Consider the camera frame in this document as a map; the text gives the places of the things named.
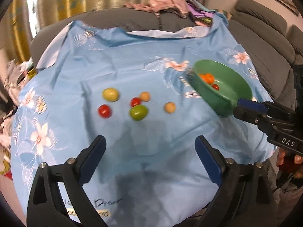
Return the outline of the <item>right hand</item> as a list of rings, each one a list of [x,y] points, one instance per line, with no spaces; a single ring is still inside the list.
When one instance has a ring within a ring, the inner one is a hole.
[[[276,165],[283,173],[292,174],[295,178],[302,178],[302,149],[293,152],[278,149]]]

